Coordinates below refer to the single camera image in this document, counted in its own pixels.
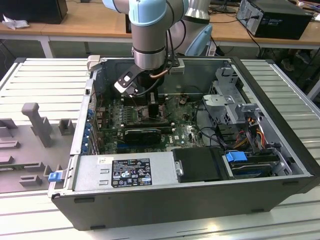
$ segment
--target computer case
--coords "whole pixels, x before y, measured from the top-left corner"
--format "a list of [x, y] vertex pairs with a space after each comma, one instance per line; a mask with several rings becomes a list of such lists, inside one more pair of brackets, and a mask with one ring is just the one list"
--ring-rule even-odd
[[242, 0], [236, 15], [256, 38], [293, 40], [300, 39], [312, 17], [287, 0]]
[[67, 11], [66, 0], [0, 0], [1, 19], [60, 24]]

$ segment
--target blue drive latch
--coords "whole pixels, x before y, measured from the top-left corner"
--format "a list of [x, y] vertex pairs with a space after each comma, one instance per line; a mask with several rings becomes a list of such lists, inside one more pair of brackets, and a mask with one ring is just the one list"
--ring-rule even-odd
[[244, 151], [231, 151], [225, 155], [228, 163], [230, 162], [245, 162], [248, 161]]

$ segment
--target floor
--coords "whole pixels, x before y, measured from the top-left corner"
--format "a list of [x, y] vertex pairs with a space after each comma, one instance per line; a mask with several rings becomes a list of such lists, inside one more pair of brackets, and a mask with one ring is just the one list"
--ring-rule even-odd
[[[17, 57], [24, 58], [44, 58], [45, 55], [42, 51], [42, 47], [38, 41], [29, 40], [3, 40], [3, 44], [0, 43], [0, 79], [5, 75], [7, 69], [9, 69]], [[101, 55], [108, 57], [130, 57], [131, 56], [131, 43], [99, 43], [89, 42], [90, 53], [87, 54], [85, 45], [83, 42], [67, 42], [67, 41], [52, 41], [50, 42], [52, 51], [57, 58], [87, 58], [88, 55]], [[227, 53], [226, 56], [237, 56], [241, 59], [255, 59], [257, 49], [252, 47], [221, 47], [222, 51]], [[264, 53], [264, 59], [274, 60], [281, 68], [281, 60], [286, 56], [287, 49], [267, 49]], [[307, 71], [297, 82], [297, 78], [301, 72], [304, 71], [306, 64], [300, 59], [294, 59], [294, 72], [284, 72], [293, 80], [300, 88], [308, 93], [310, 89], [319, 79], [319, 76], [314, 82], [308, 82], [305, 79], [310, 77], [312, 73], [319, 67], [320, 56], [318, 55], [313, 64], [308, 67]]]

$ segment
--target black plastic cover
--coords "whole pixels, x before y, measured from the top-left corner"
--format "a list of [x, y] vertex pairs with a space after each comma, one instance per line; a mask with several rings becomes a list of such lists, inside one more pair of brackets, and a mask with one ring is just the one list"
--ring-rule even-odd
[[228, 180], [222, 159], [223, 151], [216, 147], [176, 148], [172, 150], [175, 162], [181, 162], [183, 176], [179, 183]]

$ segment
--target open computer chassis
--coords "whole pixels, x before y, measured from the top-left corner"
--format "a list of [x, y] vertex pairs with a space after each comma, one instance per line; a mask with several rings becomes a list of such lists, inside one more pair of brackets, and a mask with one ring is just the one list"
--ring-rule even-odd
[[76, 229], [267, 212], [319, 184], [319, 165], [245, 62], [179, 61], [156, 117], [114, 91], [132, 58], [103, 58], [91, 73], [63, 188], [49, 188]]

